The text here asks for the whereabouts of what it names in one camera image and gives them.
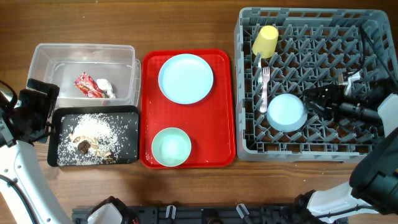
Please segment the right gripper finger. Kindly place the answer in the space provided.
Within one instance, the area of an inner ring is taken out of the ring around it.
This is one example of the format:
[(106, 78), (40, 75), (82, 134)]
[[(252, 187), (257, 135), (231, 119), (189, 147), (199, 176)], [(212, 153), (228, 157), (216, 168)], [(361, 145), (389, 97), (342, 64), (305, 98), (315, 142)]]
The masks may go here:
[(339, 101), (342, 99), (342, 88), (329, 84), (303, 91), (303, 97), (308, 101)]
[(325, 105), (320, 105), (314, 101), (307, 101), (306, 105), (314, 110), (319, 117), (325, 120), (337, 120), (338, 118), (338, 113), (336, 112), (337, 106), (335, 103), (329, 102)]

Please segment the light blue small bowl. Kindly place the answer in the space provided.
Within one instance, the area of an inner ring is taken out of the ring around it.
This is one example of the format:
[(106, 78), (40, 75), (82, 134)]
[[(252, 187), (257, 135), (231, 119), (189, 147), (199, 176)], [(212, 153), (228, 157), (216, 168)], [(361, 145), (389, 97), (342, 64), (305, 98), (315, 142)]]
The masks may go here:
[(280, 132), (300, 129), (307, 121), (308, 112), (295, 95), (284, 93), (276, 96), (268, 105), (266, 118), (270, 126)]

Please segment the red snack wrapper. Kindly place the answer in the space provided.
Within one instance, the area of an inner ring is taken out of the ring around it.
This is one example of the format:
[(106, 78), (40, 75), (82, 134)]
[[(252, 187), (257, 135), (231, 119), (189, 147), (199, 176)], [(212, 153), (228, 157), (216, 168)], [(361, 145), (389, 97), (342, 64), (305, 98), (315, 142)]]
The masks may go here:
[(98, 87), (96, 82), (85, 72), (83, 72), (75, 81), (75, 86), (89, 98), (106, 98), (106, 95)]

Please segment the white plastic fork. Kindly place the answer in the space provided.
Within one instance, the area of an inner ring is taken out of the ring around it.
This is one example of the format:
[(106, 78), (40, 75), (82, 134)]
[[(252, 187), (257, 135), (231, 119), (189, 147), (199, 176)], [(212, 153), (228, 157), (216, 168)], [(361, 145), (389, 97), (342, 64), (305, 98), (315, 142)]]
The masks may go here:
[(262, 94), (261, 94), (262, 104), (260, 106), (261, 113), (265, 113), (267, 111), (267, 99), (268, 99), (267, 86), (270, 80), (270, 75), (271, 75), (270, 68), (264, 67), (262, 69)]

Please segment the white plastic spoon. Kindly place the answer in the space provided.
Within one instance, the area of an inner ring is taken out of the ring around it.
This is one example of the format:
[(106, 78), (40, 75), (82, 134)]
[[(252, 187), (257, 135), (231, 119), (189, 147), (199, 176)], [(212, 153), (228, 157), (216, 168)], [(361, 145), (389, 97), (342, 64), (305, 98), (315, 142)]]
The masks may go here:
[(258, 83), (262, 83), (263, 79), (262, 79), (262, 62), (261, 62), (261, 59), (259, 59), (259, 61), (257, 63), (257, 73), (258, 73), (257, 82)]

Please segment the white tissue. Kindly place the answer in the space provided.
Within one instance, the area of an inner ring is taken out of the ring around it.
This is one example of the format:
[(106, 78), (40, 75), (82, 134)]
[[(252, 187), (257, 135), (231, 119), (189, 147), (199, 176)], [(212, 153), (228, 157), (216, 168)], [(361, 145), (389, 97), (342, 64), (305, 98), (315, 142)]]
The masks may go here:
[(108, 98), (115, 98), (116, 95), (113, 93), (112, 84), (107, 79), (97, 79), (96, 84), (100, 90), (102, 90)]

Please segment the yellow plastic cup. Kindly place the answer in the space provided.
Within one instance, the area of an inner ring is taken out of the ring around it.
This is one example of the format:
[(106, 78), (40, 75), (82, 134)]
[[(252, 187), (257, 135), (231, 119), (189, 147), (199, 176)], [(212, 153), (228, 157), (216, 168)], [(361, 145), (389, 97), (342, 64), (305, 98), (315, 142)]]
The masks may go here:
[(260, 54), (261, 58), (272, 57), (276, 50), (278, 37), (279, 32), (274, 26), (264, 26), (254, 41), (252, 52), (255, 55)]

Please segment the green bowl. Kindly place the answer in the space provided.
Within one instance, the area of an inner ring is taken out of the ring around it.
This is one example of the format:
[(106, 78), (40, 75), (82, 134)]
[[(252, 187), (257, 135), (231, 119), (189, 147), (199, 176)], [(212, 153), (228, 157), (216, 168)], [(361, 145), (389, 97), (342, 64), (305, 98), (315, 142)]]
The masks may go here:
[(155, 135), (151, 151), (160, 165), (177, 167), (189, 158), (192, 143), (185, 131), (179, 128), (165, 128)]

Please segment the light blue plate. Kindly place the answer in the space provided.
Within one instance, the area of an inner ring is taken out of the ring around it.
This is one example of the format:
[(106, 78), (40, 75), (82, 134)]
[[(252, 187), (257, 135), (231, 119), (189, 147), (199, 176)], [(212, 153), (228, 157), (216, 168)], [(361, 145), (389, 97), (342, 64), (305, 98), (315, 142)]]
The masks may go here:
[(214, 83), (213, 71), (203, 58), (179, 54), (169, 58), (160, 68), (158, 84), (170, 101), (189, 105), (204, 99)]

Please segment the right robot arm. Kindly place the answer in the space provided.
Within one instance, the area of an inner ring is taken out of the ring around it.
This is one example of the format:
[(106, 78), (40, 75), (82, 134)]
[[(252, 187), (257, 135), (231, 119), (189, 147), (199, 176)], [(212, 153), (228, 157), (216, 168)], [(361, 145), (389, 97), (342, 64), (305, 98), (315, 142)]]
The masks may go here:
[(348, 182), (299, 195), (291, 223), (334, 223), (361, 213), (397, 214), (397, 88), (377, 108), (386, 138), (354, 168)]

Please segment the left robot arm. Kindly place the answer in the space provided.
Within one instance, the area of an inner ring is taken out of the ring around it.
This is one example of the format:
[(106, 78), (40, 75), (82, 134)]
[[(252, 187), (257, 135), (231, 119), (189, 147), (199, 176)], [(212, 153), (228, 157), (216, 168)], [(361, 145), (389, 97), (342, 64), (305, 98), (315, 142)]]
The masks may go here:
[(57, 85), (28, 79), (11, 99), (1, 95), (1, 194), (18, 223), (72, 223), (49, 187), (37, 159), (35, 142), (55, 132), (49, 122)]

